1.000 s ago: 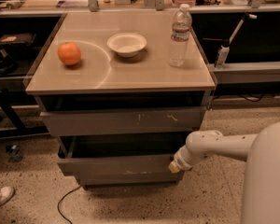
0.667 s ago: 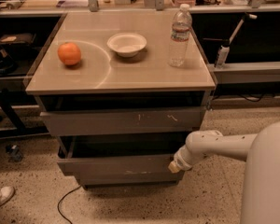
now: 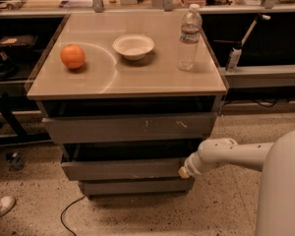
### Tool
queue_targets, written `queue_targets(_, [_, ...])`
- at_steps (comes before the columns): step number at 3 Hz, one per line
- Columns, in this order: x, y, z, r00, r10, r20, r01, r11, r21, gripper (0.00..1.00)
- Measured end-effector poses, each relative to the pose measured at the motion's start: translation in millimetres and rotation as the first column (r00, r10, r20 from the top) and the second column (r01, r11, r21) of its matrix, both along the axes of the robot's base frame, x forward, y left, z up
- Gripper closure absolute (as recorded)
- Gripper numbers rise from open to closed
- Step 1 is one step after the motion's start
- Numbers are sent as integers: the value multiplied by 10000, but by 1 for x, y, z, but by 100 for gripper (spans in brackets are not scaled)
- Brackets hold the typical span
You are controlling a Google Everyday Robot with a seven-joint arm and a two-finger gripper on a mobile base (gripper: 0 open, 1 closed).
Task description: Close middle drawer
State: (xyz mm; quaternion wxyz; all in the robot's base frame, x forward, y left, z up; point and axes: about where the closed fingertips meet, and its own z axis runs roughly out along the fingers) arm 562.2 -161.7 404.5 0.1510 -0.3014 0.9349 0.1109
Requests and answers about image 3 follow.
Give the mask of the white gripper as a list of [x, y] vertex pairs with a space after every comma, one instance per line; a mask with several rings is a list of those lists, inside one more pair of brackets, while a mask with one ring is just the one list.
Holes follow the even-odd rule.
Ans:
[[184, 166], [179, 168], [178, 173], [182, 178], [187, 179], [190, 176], [196, 177], [204, 173], [205, 169], [206, 165], [200, 156], [194, 152], [185, 159]]

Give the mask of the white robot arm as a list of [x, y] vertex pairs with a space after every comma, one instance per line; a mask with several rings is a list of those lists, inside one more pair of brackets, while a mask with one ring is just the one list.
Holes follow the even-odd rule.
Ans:
[[255, 236], [295, 236], [295, 131], [273, 143], [205, 140], [185, 159], [179, 174], [196, 177], [227, 164], [262, 173]]

